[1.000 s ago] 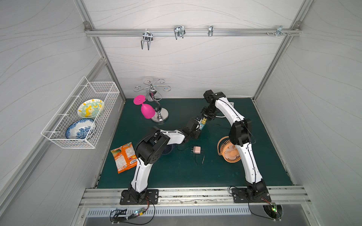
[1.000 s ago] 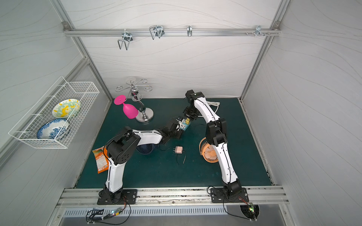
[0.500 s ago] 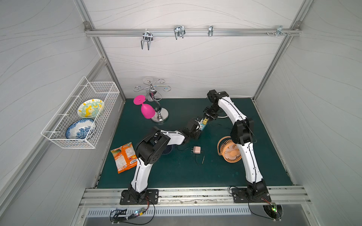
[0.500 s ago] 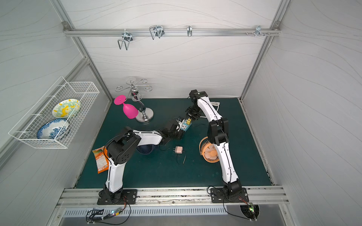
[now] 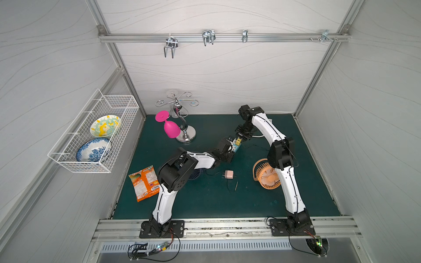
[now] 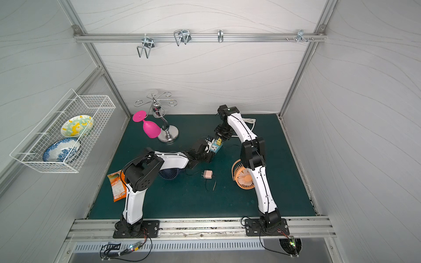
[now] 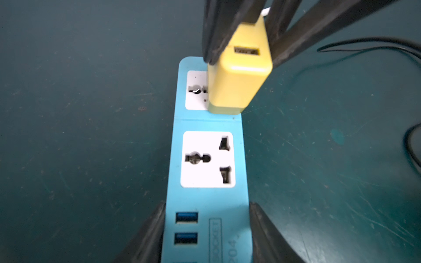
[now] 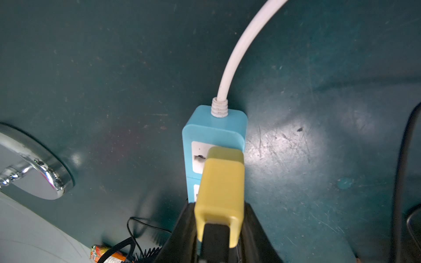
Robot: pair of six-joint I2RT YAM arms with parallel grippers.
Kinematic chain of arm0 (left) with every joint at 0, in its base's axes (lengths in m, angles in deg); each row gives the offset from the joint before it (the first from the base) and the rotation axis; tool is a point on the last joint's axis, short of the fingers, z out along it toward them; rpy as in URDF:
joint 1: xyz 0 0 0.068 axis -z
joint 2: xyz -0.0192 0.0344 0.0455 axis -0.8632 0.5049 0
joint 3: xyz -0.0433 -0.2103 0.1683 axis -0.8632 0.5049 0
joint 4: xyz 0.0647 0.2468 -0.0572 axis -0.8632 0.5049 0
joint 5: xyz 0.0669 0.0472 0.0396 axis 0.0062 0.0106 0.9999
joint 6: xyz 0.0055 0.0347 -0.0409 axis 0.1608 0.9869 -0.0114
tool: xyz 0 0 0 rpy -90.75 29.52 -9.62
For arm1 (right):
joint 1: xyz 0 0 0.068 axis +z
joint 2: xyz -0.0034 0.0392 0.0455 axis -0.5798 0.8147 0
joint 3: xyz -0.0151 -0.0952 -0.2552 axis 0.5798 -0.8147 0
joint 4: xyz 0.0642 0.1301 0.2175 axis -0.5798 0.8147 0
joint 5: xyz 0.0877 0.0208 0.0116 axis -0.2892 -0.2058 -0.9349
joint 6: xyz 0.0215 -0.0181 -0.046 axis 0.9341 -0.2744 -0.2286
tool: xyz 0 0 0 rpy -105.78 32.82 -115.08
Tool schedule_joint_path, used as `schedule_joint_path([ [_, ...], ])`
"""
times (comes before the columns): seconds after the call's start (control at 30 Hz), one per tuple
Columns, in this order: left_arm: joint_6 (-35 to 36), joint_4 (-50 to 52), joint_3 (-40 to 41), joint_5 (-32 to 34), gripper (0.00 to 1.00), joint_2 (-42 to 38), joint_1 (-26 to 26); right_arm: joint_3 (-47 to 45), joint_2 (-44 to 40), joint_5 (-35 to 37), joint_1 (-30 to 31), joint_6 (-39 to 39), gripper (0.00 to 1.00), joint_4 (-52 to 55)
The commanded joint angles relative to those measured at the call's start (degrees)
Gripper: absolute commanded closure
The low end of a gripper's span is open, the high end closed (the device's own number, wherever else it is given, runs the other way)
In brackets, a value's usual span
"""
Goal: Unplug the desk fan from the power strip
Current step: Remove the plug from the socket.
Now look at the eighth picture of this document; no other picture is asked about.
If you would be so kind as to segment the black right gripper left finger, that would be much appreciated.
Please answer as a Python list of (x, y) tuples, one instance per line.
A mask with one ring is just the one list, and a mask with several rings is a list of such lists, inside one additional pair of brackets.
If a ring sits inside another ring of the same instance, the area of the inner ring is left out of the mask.
[(155, 263), (196, 263), (197, 228), (194, 215), (195, 203), (187, 203), (177, 224)]

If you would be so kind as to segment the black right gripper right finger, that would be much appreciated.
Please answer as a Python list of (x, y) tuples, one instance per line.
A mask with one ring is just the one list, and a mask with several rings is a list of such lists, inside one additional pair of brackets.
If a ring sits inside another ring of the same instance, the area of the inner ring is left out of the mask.
[(248, 203), (244, 204), (240, 244), (243, 263), (283, 263)]

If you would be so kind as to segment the yellow USB plug adapter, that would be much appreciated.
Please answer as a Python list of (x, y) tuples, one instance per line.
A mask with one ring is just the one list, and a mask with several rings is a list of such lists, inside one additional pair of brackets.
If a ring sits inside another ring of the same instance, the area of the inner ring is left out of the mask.
[(206, 224), (229, 227), (229, 248), (237, 246), (244, 220), (244, 156), (237, 149), (209, 149), (195, 204), (197, 238)]

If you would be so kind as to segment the light blue power strip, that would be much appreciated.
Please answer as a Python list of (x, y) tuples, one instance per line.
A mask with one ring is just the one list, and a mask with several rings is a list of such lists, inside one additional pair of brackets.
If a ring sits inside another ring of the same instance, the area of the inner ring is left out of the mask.
[(182, 130), (187, 200), (197, 200), (208, 151), (214, 146), (244, 151), (248, 126), (247, 115), (228, 110), (224, 118), (211, 114), (211, 107), (198, 106)]

